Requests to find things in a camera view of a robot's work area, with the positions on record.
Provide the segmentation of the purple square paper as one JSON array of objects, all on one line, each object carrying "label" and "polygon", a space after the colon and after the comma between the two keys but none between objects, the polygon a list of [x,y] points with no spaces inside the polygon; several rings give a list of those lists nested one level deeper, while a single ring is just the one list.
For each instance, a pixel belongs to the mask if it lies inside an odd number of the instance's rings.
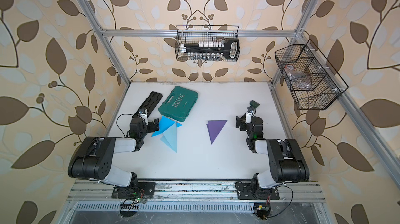
[{"label": "purple square paper", "polygon": [[210,120],[207,123],[207,130],[211,144],[214,143],[215,139],[218,137],[219,133],[222,131],[227,122],[227,120]]}]

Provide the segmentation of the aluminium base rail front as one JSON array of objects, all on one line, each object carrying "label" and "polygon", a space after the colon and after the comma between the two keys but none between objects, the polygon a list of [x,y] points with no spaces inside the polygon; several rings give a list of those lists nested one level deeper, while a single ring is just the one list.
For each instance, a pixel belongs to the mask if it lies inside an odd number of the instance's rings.
[{"label": "aluminium base rail front", "polygon": [[[145,195],[152,194],[152,201],[158,202],[238,202],[238,192],[233,181],[194,180],[139,180],[139,183],[155,183],[146,189]],[[96,181],[77,180],[70,190],[68,201],[117,201],[113,198],[115,189]],[[318,182],[287,183],[274,189],[279,198],[276,203],[326,203]]]}]

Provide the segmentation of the small circuit board left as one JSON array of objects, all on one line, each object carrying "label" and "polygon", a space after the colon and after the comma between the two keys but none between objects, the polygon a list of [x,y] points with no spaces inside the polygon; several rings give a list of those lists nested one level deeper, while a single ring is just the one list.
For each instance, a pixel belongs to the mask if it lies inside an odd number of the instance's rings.
[{"label": "small circuit board left", "polygon": [[122,218],[128,218],[134,216],[139,210],[139,204],[146,203],[147,200],[143,198],[138,199],[125,199],[120,204],[119,214]]}]

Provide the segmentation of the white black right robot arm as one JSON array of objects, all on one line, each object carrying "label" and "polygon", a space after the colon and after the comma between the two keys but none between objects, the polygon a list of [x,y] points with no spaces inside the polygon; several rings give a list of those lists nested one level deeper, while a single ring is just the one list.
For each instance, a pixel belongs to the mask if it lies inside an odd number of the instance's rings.
[{"label": "white black right robot arm", "polygon": [[249,150],[268,156],[269,167],[265,172],[253,176],[252,190],[271,189],[287,182],[308,181],[309,168],[297,140],[264,138],[263,122],[262,118],[249,113],[237,116],[235,121],[235,127],[247,133]]}]

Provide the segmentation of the aluminium frame post left rear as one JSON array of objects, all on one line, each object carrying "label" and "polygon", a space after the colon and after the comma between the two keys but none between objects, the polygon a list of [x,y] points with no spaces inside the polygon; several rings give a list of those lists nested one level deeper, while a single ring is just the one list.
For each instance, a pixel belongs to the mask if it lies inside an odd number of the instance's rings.
[{"label": "aluminium frame post left rear", "polygon": [[116,55],[116,52],[114,51],[110,41],[108,40],[107,36],[105,36],[103,34],[104,30],[101,27],[100,23],[98,22],[98,20],[95,16],[95,13],[92,11],[89,2],[87,0],[77,0],[77,3],[79,4],[80,8],[82,9],[91,28],[94,30],[94,33],[99,38],[100,43],[105,48],[105,51],[107,52],[111,63],[115,66],[116,71],[118,71],[118,73],[120,74],[122,81],[127,86],[129,86],[131,81],[130,81],[122,63],[120,62],[118,56]]}]

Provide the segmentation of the small circuit board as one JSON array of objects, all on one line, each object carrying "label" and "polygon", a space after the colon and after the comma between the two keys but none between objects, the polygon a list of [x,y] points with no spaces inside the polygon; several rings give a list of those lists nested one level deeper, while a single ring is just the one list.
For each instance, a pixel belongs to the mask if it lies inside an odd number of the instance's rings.
[{"label": "small circuit board", "polygon": [[270,204],[254,204],[254,211],[253,214],[261,220],[267,220],[271,212]]},{"label": "small circuit board", "polygon": [[122,218],[128,218],[134,216],[139,210],[139,204],[146,203],[147,200],[143,198],[138,199],[125,199],[120,204],[119,214]]}]

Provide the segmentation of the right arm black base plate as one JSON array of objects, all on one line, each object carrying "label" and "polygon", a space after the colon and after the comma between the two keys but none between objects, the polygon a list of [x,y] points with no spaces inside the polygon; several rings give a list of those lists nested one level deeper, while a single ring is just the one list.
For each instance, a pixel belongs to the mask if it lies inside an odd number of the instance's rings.
[{"label": "right arm black base plate", "polygon": [[262,189],[253,187],[251,183],[238,181],[234,184],[239,200],[279,200],[277,189]]}]

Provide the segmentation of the aluminium frame right side rail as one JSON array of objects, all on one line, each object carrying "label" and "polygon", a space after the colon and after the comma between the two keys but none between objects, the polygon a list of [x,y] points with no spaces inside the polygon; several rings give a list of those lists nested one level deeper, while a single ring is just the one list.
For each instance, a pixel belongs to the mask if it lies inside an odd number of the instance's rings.
[{"label": "aluminium frame right side rail", "polygon": [[369,144],[372,151],[378,157],[381,165],[391,177],[396,187],[400,187],[400,160],[390,148],[379,131],[372,125],[366,115],[351,98],[350,90],[347,89],[337,99],[343,107],[357,130]]}]

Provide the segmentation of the light blue square paper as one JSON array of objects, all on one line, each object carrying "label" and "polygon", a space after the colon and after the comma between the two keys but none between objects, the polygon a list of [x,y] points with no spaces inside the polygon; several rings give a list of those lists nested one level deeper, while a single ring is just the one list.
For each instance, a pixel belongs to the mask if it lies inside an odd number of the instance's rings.
[{"label": "light blue square paper", "polygon": [[174,123],[167,130],[165,130],[160,140],[170,147],[175,153],[178,153],[177,124]]}]

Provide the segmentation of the black socket set holder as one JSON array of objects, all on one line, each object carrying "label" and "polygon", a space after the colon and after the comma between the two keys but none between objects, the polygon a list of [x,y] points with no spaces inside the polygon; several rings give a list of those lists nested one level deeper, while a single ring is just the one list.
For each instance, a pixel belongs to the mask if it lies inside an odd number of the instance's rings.
[{"label": "black socket set holder", "polygon": [[200,41],[191,44],[179,44],[176,50],[179,54],[192,54],[193,57],[219,57],[233,60],[240,54],[240,41],[236,38]]}]

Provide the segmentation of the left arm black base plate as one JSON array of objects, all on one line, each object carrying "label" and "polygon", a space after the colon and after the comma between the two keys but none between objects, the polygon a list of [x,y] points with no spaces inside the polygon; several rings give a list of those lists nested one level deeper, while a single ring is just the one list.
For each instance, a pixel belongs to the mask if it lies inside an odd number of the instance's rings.
[{"label": "left arm black base plate", "polygon": [[138,182],[136,186],[125,188],[114,187],[111,197],[113,199],[151,199],[155,193],[155,182]]}]

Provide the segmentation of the aluminium frame post right rear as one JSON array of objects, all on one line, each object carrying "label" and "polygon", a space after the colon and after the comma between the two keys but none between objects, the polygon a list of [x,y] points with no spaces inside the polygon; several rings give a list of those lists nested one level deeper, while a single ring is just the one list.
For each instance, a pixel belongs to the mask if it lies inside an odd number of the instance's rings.
[{"label": "aluminium frame post right rear", "polygon": [[275,44],[277,49],[292,44],[297,37],[303,35],[319,0],[265,0],[265,2],[274,8],[274,15],[278,16],[274,32],[283,40],[281,44]]}]

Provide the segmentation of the aluminium frame post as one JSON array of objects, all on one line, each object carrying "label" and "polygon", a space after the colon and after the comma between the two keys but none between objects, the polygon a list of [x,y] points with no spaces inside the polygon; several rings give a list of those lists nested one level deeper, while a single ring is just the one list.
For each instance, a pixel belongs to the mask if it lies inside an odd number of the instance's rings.
[{"label": "aluminium frame post", "polygon": [[116,55],[116,52],[114,51],[110,41],[108,40],[107,36],[105,36],[103,34],[104,30],[101,27],[100,23],[98,22],[98,20],[95,16],[95,13],[92,11],[89,2],[87,0],[77,0],[77,3],[79,4],[80,8],[82,9],[91,28],[94,30],[94,33],[99,38],[100,43],[105,48],[105,51],[107,52],[111,63],[115,66],[116,71],[118,71],[118,73],[120,74],[122,81],[127,86],[129,86],[131,81],[130,81],[122,63],[120,62],[118,56]]},{"label": "aluminium frame post", "polygon": [[274,15],[278,16],[274,32],[283,40],[281,44],[275,44],[277,49],[292,44],[297,37],[303,35],[319,0],[265,0],[265,2],[274,8]]}]

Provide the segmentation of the black foam tool tray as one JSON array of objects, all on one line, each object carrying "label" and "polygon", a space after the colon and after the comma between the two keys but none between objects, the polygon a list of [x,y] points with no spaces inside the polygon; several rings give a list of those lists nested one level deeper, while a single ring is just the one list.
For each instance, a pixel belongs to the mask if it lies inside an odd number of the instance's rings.
[{"label": "black foam tool tray", "polygon": [[134,116],[138,117],[140,114],[143,113],[146,113],[147,116],[150,116],[150,114],[156,108],[157,104],[161,101],[162,97],[163,95],[161,93],[152,91],[147,99],[138,108],[136,113],[134,113]]}]

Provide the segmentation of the plastic bag in basket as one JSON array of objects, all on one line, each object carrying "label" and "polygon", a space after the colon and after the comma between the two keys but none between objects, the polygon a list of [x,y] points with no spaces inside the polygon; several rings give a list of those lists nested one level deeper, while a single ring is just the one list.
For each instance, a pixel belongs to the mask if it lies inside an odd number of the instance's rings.
[{"label": "plastic bag in basket", "polygon": [[285,66],[286,74],[294,90],[310,91],[312,89],[311,74],[295,70],[293,65]]}]

